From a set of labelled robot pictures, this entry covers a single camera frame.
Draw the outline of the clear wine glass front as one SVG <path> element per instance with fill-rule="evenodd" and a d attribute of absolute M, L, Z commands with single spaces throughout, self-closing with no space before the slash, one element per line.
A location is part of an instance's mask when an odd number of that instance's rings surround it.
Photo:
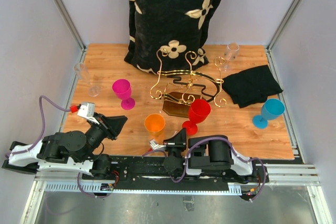
<path fill-rule="evenodd" d="M 96 97 L 100 94 L 100 87 L 91 83 L 89 71 L 83 62 L 75 64 L 73 70 L 78 79 L 82 80 L 88 86 L 88 94 L 91 97 Z"/>

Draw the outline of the orange wine glass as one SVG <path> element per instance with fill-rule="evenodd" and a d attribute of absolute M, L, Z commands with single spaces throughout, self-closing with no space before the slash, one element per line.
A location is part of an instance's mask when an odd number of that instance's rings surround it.
<path fill-rule="evenodd" d="M 144 120 L 144 126 L 150 135 L 159 137 L 164 132 L 165 119 L 160 114 L 150 114 Z"/>

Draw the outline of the magenta wine glass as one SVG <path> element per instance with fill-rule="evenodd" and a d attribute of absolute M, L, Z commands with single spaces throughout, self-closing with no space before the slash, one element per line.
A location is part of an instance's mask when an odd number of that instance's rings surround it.
<path fill-rule="evenodd" d="M 116 80 L 112 85 L 112 90 L 121 100 L 121 107 L 124 110 L 131 110 L 135 107 L 135 100 L 131 97 L 131 84 L 127 79 Z"/>

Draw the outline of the gold wire wine glass rack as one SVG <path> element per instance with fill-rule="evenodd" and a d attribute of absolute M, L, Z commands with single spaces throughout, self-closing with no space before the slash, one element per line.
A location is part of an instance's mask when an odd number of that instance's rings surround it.
<path fill-rule="evenodd" d="M 209 75 L 193 70 L 191 60 L 196 59 L 197 57 L 196 52 L 187 51 L 184 55 L 184 58 L 189 65 L 188 69 L 163 71 L 162 70 L 163 61 L 161 58 L 167 57 L 168 55 L 169 53 L 166 49 L 159 49 L 156 52 L 156 57 L 160 62 L 160 67 L 156 73 L 158 76 L 157 81 L 150 88 L 149 91 L 151 98 L 155 100 L 162 100 L 163 102 L 167 101 L 178 105 L 190 106 L 196 100 L 196 97 L 194 94 L 191 93 L 191 90 L 193 87 L 199 87 L 200 89 L 198 91 L 200 92 L 200 98 L 203 98 L 204 96 L 209 97 L 209 99 L 206 100 L 206 102 L 208 103 L 214 102 L 214 104 L 218 108 L 223 108 L 227 105 L 227 100 L 225 98 L 218 99 L 219 94 L 223 92 L 223 83 L 224 83 L 223 78 L 222 77 L 213 78 Z M 173 82 L 167 83 L 167 85 L 172 85 L 174 87 L 182 89 L 182 94 L 180 98 L 168 94 L 166 90 L 160 90 L 157 88 L 162 76 L 173 79 Z M 216 92 L 214 95 L 210 95 L 204 92 L 206 89 L 206 85 L 196 83 L 198 77 L 210 81 L 216 87 Z"/>

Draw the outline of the blue wine glass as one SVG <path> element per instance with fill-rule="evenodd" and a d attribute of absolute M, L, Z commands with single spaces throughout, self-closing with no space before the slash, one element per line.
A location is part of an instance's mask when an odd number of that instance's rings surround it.
<path fill-rule="evenodd" d="M 253 124 L 258 129 L 265 129 L 268 122 L 272 121 L 285 112 L 285 105 L 278 99 L 268 99 L 260 110 L 259 115 L 253 117 Z"/>

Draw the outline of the clear wine glass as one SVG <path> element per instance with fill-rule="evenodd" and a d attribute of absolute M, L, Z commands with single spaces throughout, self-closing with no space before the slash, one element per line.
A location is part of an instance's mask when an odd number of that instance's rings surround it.
<path fill-rule="evenodd" d="M 82 80 L 88 86 L 88 94 L 91 97 L 96 97 L 100 94 L 100 87 L 91 83 L 89 71 L 83 62 L 75 64 L 73 70 L 78 79 Z"/>
<path fill-rule="evenodd" d="M 227 45 L 224 52 L 225 62 L 222 66 L 223 71 L 227 71 L 229 69 L 229 63 L 238 56 L 238 53 L 239 53 L 239 44 L 232 42 Z"/>

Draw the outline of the red wine glass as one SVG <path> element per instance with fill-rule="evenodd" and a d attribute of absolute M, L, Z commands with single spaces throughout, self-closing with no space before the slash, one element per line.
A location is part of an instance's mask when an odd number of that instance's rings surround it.
<path fill-rule="evenodd" d="M 206 100 L 196 99 L 190 105 L 188 111 L 188 121 L 182 124 L 182 128 L 186 129 L 187 135 L 195 135 L 198 131 L 198 124 L 205 121 L 211 112 L 211 106 Z"/>

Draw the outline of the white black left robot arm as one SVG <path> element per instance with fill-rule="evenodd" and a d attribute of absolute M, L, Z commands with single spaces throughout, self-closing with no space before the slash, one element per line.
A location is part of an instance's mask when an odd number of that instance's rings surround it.
<path fill-rule="evenodd" d="M 128 118 L 95 113 L 86 132 L 57 132 L 45 136 L 36 146 L 14 141 L 12 153 L 2 168 L 22 174 L 37 172 L 77 172 L 94 179 L 108 179 L 115 168 L 108 154 L 94 155 L 106 138 L 116 140 Z"/>

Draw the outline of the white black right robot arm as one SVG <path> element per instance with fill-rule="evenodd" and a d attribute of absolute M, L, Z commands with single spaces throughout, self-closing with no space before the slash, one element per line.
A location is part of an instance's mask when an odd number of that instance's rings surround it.
<path fill-rule="evenodd" d="M 186 129 L 163 141 L 164 168 L 175 183 L 188 178 L 221 177 L 228 182 L 265 183 L 266 168 L 258 158 L 238 153 L 225 135 L 187 138 Z"/>

